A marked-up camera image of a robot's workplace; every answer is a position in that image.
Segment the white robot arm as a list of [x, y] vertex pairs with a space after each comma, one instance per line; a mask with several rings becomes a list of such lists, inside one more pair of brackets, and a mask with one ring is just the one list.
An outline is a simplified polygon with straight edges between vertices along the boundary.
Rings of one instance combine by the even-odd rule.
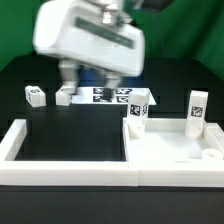
[[134, 27], [127, 7], [158, 13], [174, 0], [49, 0], [39, 9], [33, 45], [55, 57], [68, 92], [77, 90], [77, 70], [90, 67], [105, 75], [103, 98], [110, 100], [124, 76], [142, 73], [143, 32]]

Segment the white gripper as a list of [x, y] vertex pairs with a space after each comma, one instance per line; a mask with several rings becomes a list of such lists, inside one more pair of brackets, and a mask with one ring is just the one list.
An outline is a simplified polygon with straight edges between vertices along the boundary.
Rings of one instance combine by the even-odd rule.
[[75, 61], [105, 69], [101, 71], [105, 78], [104, 100], [112, 99], [122, 80], [120, 74], [138, 76], [144, 66], [143, 32], [129, 24], [120, 28], [104, 24], [101, 9], [86, 0], [44, 3], [37, 15], [33, 44], [40, 54], [68, 58], [59, 61], [68, 94], [76, 94], [79, 84], [79, 65]]

